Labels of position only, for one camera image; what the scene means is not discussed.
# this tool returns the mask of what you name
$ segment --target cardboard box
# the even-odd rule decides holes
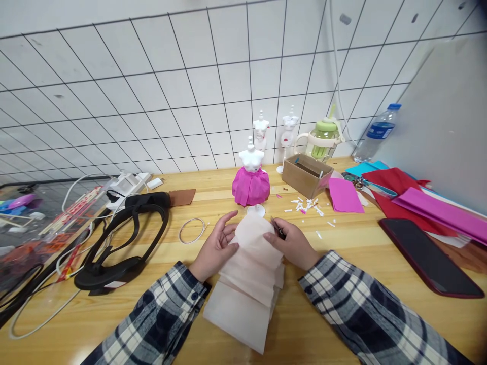
[[[333,167],[299,153],[284,161],[283,181],[307,199],[313,199],[325,190],[332,173]]]

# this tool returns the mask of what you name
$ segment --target plastic water bottle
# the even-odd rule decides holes
[[[400,108],[401,104],[390,104],[384,113],[374,118],[367,136],[363,141],[360,141],[355,150],[355,162],[368,162],[374,157],[380,145],[396,126],[397,113]]]

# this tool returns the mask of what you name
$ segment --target hand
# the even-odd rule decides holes
[[[189,271],[201,282],[215,275],[238,250],[238,243],[228,243],[235,237],[237,224],[225,225],[238,214],[237,210],[225,214],[215,224]]]
[[[264,238],[297,267],[305,271],[311,269],[320,256],[311,247],[303,232],[288,221],[280,218],[275,218],[274,221],[283,230],[286,240],[283,241],[272,233],[265,233]]]

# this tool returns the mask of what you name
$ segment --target pink paper skirt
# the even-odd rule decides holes
[[[235,203],[242,206],[254,206],[263,203],[270,194],[269,175],[259,169],[248,172],[243,167],[237,172],[232,184]]]

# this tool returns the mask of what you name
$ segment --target wooden desk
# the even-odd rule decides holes
[[[354,163],[350,158],[340,158],[331,160],[329,164],[342,172]],[[326,205],[330,202],[328,196],[321,194],[319,204],[325,217],[320,217],[314,210],[307,215],[294,211],[284,213],[285,209],[295,206],[290,200],[295,200],[298,194],[281,180],[275,167],[265,168],[272,186],[270,197],[264,203],[266,218],[280,216],[296,224],[316,250],[336,250],[345,259],[379,279],[470,360],[478,363],[484,359],[487,299],[446,298],[430,291],[378,226],[377,220],[384,215],[373,204],[365,208],[365,214],[335,213],[331,204]],[[88,292],[82,291],[50,323],[25,339],[10,340],[10,323],[7,323],[0,331],[1,363],[79,364],[130,313],[142,293],[157,278],[177,260],[192,262],[217,219],[236,209],[231,193],[236,171],[228,169],[165,175],[164,185],[156,191],[188,188],[197,188],[197,191],[191,205],[171,210],[168,229],[142,274],[104,297],[89,297]],[[239,222],[245,214],[242,207],[238,210],[239,214],[233,222]],[[184,222],[194,217],[211,225],[198,242],[182,245],[178,241],[178,231]],[[334,218],[335,228],[326,223]],[[115,260],[145,252],[160,227],[160,218],[157,215],[149,219],[141,218],[141,223],[145,224],[143,235],[136,244],[121,250]],[[200,227],[197,224],[188,226],[183,238],[190,240],[199,234]],[[117,233],[114,246],[126,241],[132,227],[127,224]],[[316,235],[316,230],[320,232],[322,240]],[[100,230],[94,233],[90,242],[93,243],[99,235]],[[486,275],[471,271],[467,273],[487,291]],[[302,274],[301,270],[286,266],[286,282],[269,325],[263,356],[213,326],[200,314],[175,363],[358,363],[308,301],[297,283],[297,278]],[[210,282],[215,284],[216,279],[213,277]],[[75,290],[73,281],[69,280],[37,295],[20,316],[16,333],[24,334],[42,323]]]

